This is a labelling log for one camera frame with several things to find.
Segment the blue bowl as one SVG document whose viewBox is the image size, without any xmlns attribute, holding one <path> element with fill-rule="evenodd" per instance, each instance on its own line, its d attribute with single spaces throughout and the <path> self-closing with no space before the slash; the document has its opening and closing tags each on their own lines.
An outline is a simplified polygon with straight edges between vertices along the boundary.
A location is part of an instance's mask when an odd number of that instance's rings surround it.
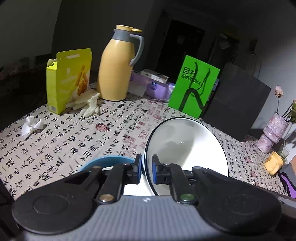
<svg viewBox="0 0 296 241">
<path fill-rule="evenodd" d="M 92 168 L 93 166 L 100 166 L 103 169 L 110 170 L 116 164 L 123 163 L 134 163 L 134 159 L 124 156 L 103 156 L 97 159 L 94 159 L 86 164 L 84 164 L 79 171 L 84 169 Z M 124 195 L 129 196 L 151 196 L 151 192 L 147 186 L 147 181 L 143 174 L 141 174 L 139 184 L 127 184 L 123 190 Z"/>
</svg>

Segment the white bowl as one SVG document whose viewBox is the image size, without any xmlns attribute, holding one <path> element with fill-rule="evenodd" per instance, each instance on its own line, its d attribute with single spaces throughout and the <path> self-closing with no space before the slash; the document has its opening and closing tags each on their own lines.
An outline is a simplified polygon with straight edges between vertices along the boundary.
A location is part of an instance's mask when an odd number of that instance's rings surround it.
<svg viewBox="0 0 296 241">
<path fill-rule="evenodd" d="M 170 118 L 151 132 L 144 151 L 144 170 L 153 195 L 169 195 L 168 185 L 155 185 L 152 177 L 152 155 L 164 164 L 178 164 L 190 171 L 194 166 L 229 176 L 225 152 L 217 137 L 203 124 L 190 118 Z"/>
<path fill-rule="evenodd" d="M 103 167 L 102 174 L 105 178 L 98 197 L 109 195 L 115 202 L 122 195 L 152 196 L 140 164 L 123 163 Z"/>
</svg>

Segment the grey purple cloth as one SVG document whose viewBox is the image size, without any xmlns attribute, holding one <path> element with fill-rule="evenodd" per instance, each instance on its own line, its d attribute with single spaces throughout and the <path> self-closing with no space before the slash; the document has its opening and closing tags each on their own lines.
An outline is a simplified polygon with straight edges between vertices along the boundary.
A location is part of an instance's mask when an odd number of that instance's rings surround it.
<svg viewBox="0 0 296 241">
<path fill-rule="evenodd" d="M 288 196 L 295 199 L 296 197 L 296 188 L 295 188 L 295 171 L 291 163 L 283 165 L 279 170 L 279 177 L 284 186 L 285 191 L 288 193 Z"/>
</svg>

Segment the clear drinking glass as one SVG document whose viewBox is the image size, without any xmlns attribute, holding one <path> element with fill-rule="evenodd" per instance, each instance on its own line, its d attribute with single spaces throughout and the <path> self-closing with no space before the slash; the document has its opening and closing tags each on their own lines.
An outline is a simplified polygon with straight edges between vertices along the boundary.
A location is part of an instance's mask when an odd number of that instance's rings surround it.
<svg viewBox="0 0 296 241">
<path fill-rule="evenodd" d="M 278 154 L 280 155 L 280 157 L 283 159 L 284 163 L 287 163 L 287 157 L 290 154 L 289 150 L 282 145 L 278 151 Z"/>
</svg>

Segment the purple textured vase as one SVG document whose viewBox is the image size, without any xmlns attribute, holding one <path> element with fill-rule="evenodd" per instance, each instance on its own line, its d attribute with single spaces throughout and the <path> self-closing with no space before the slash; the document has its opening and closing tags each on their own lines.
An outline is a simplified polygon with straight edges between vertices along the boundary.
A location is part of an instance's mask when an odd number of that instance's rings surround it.
<svg viewBox="0 0 296 241">
<path fill-rule="evenodd" d="M 274 144 L 278 144 L 287 130 L 289 123 L 277 112 L 273 114 L 257 141 L 257 147 L 265 154 L 269 153 Z"/>
</svg>

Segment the white rubber glove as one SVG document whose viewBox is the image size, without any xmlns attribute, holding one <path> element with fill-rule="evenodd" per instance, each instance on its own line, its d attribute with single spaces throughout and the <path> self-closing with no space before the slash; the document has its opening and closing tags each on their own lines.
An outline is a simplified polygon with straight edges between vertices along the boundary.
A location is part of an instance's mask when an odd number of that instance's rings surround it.
<svg viewBox="0 0 296 241">
<path fill-rule="evenodd" d="M 73 102 L 66 104 L 67 108 L 80 110 L 80 115 L 84 118 L 90 117 L 95 113 L 99 113 L 98 99 L 100 93 L 94 89 L 88 89 L 80 94 Z"/>
</svg>

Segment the calligraphy print tablecloth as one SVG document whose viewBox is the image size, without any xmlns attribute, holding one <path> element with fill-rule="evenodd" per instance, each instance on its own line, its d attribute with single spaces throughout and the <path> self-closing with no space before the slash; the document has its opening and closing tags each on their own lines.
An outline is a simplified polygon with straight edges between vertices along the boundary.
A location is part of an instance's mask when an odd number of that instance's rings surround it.
<svg viewBox="0 0 296 241">
<path fill-rule="evenodd" d="M 1 131 L 1 181 L 13 198 L 63 177 L 105 155 L 133 158 L 143 153 L 149 134 L 162 121 L 183 114 L 148 96 L 99 100 L 99 113 L 84 118 L 67 110 L 57 115 L 43 105 L 31 112 L 45 128 L 21 138 L 25 118 Z"/>
</svg>

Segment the purple tissue pack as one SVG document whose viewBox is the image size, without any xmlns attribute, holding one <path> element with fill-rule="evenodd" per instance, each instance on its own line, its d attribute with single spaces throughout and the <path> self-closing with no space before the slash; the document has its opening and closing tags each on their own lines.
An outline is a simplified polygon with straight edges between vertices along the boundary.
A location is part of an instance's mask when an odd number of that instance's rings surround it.
<svg viewBox="0 0 296 241">
<path fill-rule="evenodd" d="M 133 71 L 127 92 L 140 97 L 147 95 L 160 101 L 168 102 L 174 88 L 175 85 L 173 83 L 162 83 Z"/>
</svg>

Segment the green paper bag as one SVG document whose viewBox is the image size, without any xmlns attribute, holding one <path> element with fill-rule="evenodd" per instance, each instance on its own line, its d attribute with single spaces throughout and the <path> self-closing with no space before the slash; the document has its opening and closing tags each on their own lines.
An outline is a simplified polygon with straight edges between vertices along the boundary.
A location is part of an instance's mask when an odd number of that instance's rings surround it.
<svg viewBox="0 0 296 241">
<path fill-rule="evenodd" d="M 187 55 L 168 106 L 199 118 L 212 93 L 220 69 Z"/>
</svg>

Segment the yellow thermos jug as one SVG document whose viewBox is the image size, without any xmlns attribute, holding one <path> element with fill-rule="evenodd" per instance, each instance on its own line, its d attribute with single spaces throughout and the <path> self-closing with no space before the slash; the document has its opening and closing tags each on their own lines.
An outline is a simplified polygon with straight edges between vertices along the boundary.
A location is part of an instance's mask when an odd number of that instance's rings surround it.
<svg viewBox="0 0 296 241">
<path fill-rule="evenodd" d="M 100 98 L 121 101 L 126 98 L 133 66 L 144 49 L 141 29 L 117 25 L 105 47 L 99 66 L 97 89 Z"/>
</svg>

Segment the crumpled white tissue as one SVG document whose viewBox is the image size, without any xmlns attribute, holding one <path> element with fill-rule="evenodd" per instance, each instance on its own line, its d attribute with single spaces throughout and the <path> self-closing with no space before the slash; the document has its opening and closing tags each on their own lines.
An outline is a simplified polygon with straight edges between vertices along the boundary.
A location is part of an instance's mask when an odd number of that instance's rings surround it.
<svg viewBox="0 0 296 241">
<path fill-rule="evenodd" d="M 44 129 L 44 120 L 35 118 L 34 115 L 27 116 L 25 123 L 21 130 L 21 137 L 26 140 L 30 135 L 36 131 Z"/>
</svg>

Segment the small white box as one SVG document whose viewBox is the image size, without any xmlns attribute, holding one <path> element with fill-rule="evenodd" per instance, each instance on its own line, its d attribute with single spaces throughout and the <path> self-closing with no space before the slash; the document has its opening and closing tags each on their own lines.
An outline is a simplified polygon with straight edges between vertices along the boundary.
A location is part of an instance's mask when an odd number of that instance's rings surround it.
<svg viewBox="0 0 296 241">
<path fill-rule="evenodd" d="M 166 82 L 168 81 L 168 78 L 169 78 L 168 76 L 165 76 L 163 74 L 157 73 L 157 72 L 149 70 L 149 69 L 142 70 L 140 72 L 140 74 L 142 76 L 148 77 L 154 81 L 161 82 L 163 84 L 166 84 Z"/>
</svg>

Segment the black paper bag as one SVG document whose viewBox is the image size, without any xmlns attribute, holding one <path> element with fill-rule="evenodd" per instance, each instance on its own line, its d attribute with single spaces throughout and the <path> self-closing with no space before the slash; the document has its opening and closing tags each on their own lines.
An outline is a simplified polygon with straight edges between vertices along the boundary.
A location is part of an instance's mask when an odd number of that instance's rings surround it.
<svg viewBox="0 0 296 241">
<path fill-rule="evenodd" d="M 203 121 L 242 141 L 262 110 L 271 88 L 258 76 L 226 63 Z"/>
</svg>

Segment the yellow snack box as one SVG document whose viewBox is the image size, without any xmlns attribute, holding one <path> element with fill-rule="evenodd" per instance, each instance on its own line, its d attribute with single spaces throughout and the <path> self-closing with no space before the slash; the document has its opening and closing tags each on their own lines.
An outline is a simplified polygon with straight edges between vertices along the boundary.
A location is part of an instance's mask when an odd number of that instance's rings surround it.
<svg viewBox="0 0 296 241">
<path fill-rule="evenodd" d="M 89 87 L 92 52 L 90 48 L 62 51 L 46 67 L 49 111 L 60 114 Z"/>
</svg>

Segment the dried pink flowers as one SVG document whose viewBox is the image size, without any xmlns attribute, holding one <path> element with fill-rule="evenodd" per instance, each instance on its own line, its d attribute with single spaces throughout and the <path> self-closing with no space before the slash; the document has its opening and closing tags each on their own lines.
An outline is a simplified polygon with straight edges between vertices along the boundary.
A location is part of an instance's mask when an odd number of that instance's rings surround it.
<svg viewBox="0 0 296 241">
<path fill-rule="evenodd" d="M 277 105 L 275 113 L 282 117 L 288 123 L 295 123 L 296 116 L 295 116 L 295 98 L 291 100 L 289 103 L 285 105 L 285 108 L 280 110 L 280 100 L 284 95 L 283 89 L 277 85 L 274 89 L 274 95 L 277 98 Z"/>
</svg>

